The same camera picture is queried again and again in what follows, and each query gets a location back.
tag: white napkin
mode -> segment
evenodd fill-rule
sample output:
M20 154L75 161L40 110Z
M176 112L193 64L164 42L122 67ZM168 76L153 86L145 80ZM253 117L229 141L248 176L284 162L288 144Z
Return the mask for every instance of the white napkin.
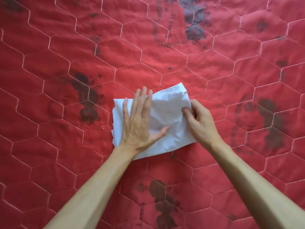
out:
M114 99L115 107L112 111L113 130L111 131L114 146L120 144L122 137L123 101L124 99ZM129 115L131 107L132 99L128 99ZM195 139L187 129L185 118L182 116L181 109L183 107L191 109L188 93L182 83L152 95L150 132L158 132L166 125L170 125L171 128L165 137L159 139L154 145L138 154L134 160L171 152L195 142Z

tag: quilted pattern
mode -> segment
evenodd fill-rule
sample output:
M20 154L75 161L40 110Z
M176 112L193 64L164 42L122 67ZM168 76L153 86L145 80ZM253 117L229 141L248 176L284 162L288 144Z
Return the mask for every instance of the quilted pattern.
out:
M305 208L305 0L0 0L0 228L40 229L113 150L113 98L182 82ZM198 143L131 163L97 229L258 228Z

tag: hexagon pattern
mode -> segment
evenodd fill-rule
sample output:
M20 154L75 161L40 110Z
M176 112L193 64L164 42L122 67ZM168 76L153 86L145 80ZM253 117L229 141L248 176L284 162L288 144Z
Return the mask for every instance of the hexagon pattern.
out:
M42 229L107 160L113 98L180 82L305 208L304 0L0 2L0 229ZM133 161L96 228L203 227L258 228L194 143Z

